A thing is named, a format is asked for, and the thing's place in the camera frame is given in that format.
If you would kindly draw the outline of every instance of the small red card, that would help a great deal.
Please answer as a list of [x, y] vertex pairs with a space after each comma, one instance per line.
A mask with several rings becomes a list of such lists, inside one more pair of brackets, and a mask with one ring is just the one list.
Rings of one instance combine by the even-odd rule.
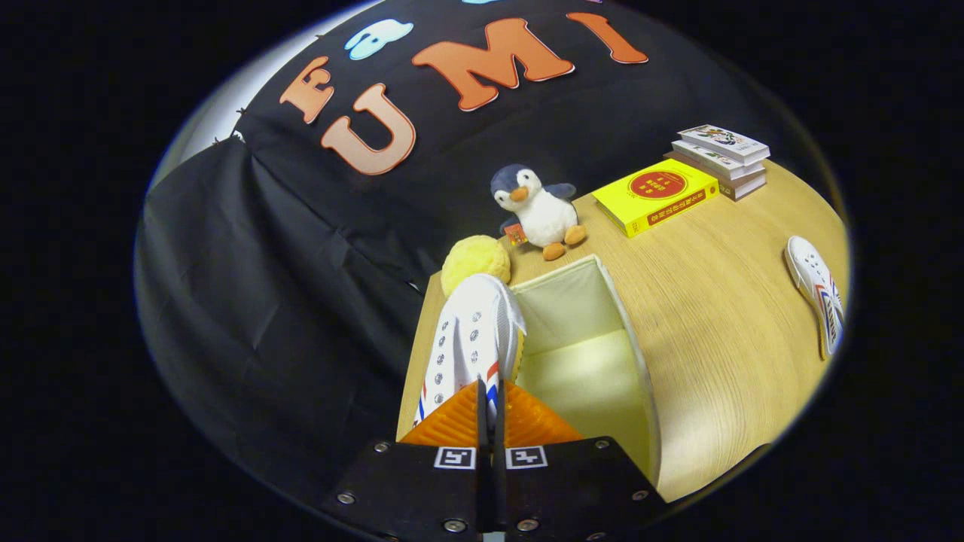
[[509, 238], [509, 242], [512, 246], [521, 245], [528, 241], [525, 238], [525, 232], [522, 231], [522, 224], [513, 224], [505, 229], [505, 235]]

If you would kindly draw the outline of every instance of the penguin's orange feet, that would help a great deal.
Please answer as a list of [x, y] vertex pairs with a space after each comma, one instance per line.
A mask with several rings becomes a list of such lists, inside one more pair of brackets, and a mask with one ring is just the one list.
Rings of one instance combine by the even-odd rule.
[[543, 259], [545, 261], [553, 261], [564, 254], [566, 254], [566, 247], [562, 246], [562, 243], [552, 243], [543, 249]]
[[586, 228], [581, 224], [576, 224], [575, 226], [566, 230], [566, 244], [575, 245], [582, 239], [586, 238]]

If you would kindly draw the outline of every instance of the red circle on book cover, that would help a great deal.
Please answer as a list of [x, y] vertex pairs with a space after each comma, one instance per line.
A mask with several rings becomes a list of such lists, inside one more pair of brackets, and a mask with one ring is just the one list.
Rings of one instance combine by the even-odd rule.
[[670, 198], [685, 189], [686, 177], [673, 172], [646, 172], [629, 182], [629, 190], [647, 200]]

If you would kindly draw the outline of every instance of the yellow book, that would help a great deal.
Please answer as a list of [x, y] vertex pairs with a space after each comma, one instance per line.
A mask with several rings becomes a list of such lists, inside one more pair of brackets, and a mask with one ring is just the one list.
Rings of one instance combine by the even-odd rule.
[[628, 237], [716, 196], [716, 177], [673, 159], [593, 192], [599, 207]]

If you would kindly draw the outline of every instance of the stack of books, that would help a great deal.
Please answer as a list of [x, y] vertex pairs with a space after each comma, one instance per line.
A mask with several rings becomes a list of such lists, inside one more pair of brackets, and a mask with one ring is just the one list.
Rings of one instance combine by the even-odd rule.
[[663, 156], [716, 177], [727, 198], [738, 202], [766, 184], [763, 159], [770, 155], [768, 146], [711, 124], [679, 134], [682, 139]]

